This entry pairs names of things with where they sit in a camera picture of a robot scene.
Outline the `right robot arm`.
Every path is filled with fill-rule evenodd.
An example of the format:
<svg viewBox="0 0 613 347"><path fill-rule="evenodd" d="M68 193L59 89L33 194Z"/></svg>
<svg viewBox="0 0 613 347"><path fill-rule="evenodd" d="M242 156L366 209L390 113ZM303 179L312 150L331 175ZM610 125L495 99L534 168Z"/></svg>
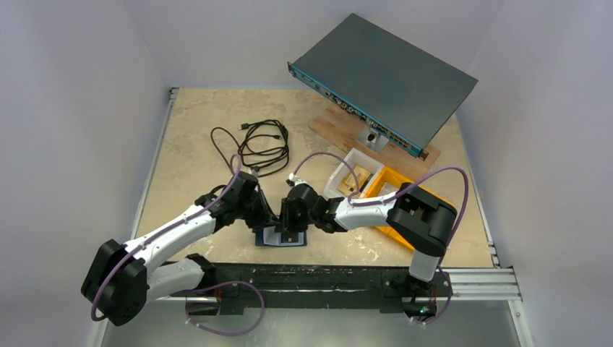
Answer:
<svg viewBox="0 0 613 347"><path fill-rule="evenodd" d="M458 211L450 203L409 183L380 197L327 199L308 184L295 184L281 200L281 231L298 233L309 226L326 233L388 226L413 246L409 275L433 279L455 230Z"/></svg>

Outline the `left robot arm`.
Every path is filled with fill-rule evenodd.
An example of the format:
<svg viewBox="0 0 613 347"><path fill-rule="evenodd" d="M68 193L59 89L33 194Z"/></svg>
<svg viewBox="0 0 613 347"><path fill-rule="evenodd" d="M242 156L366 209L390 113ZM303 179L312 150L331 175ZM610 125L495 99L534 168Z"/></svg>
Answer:
<svg viewBox="0 0 613 347"><path fill-rule="evenodd" d="M237 220L250 228L276 221L255 176L237 171L220 189L198 197L182 214L144 236L100 245L80 289L91 303L92 321L124 325L149 301L203 288L208 282L204 257L191 255L171 265L167 261Z"/></svg>

